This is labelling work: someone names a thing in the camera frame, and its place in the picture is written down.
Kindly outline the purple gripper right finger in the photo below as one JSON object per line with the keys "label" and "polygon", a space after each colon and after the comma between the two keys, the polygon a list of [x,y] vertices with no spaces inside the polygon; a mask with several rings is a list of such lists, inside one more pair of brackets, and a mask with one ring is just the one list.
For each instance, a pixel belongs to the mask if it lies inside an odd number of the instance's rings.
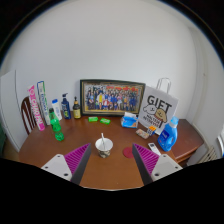
{"label": "purple gripper right finger", "polygon": [[158,155],[138,144],[132,145],[132,154],[144,185],[182,169],[169,155]]}

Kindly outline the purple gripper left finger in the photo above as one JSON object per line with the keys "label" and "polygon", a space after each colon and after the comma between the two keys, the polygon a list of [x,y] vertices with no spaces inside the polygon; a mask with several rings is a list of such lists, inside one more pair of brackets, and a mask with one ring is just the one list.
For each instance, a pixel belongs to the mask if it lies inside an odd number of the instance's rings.
{"label": "purple gripper left finger", "polygon": [[91,154],[91,144],[85,144],[66,155],[56,154],[42,169],[79,185]]}

